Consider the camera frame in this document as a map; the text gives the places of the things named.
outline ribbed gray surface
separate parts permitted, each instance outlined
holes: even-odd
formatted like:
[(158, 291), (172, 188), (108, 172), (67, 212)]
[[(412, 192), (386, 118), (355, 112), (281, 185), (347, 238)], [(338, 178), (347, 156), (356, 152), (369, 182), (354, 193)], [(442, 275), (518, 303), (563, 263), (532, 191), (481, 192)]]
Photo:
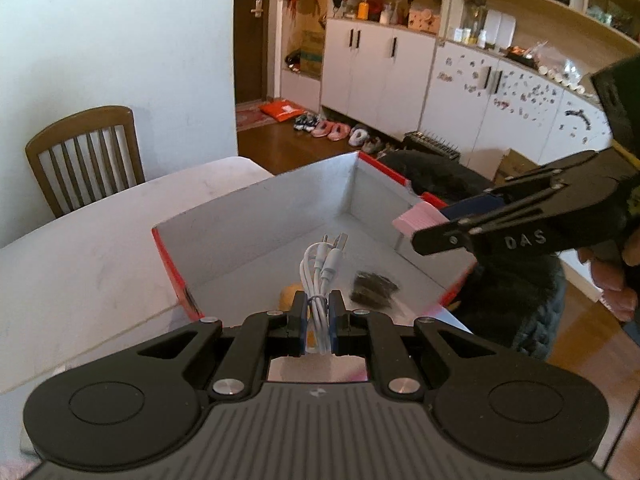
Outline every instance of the ribbed gray surface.
[(596, 480), (589, 463), (521, 473), (477, 462), (446, 442), (416, 404), (367, 383), (267, 383), (252, 400), (216, 407), (182, 449), (130, 472), (83, 473), (52, 463), (34, 480)]

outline silver screw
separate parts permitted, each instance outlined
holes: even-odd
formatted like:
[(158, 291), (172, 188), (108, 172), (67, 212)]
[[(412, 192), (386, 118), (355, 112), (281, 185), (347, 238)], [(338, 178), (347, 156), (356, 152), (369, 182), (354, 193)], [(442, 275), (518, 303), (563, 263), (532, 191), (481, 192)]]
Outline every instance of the silver screw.
[(389, 381), (389, 389), (396, 394), (414, 394), (420, 389), (420, 383), (409, 377), (398, 377)]
[(220, 395), (237, 395), (244, 390), (244, 383), (238, 379), (220, 379), (213, 383), (213, 391)]

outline white usb cable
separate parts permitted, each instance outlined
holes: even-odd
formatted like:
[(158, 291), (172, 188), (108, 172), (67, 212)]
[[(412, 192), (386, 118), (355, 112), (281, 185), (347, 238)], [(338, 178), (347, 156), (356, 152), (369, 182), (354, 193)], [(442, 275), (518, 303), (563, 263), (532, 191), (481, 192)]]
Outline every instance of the white usb cable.
[(331, 351), (326, 308), (327, 295), (331, 291), (331, 283), (338, 272), (342, 250), (347, 243), (347, 235), (341, 233), (333, 245), (326, 240), (327, 236), (324, 236), (321, 242), (310, 245), (300, 262), (300, 280), (309, 299), (314, 333), (318, 351), (321, 354)]

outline pink sponge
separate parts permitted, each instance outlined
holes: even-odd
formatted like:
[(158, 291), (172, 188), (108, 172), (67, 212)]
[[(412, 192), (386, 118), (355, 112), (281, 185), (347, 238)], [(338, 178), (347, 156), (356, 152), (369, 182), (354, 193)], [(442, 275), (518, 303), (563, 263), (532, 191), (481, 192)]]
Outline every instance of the pink sponge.
[(433, 205), (420, 202), (391, 223), (404, 236), (411, 238), (416, 231), (444, 224), (448, 221), (449, 219)]

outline brown door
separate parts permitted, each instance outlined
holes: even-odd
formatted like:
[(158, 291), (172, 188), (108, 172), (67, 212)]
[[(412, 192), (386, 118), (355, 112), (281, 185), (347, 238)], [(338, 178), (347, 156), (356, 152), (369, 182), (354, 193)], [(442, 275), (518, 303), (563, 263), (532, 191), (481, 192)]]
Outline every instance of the brown door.
[(236, 104), (266, 97), (268, 7), (268, 0), (234, 0)]

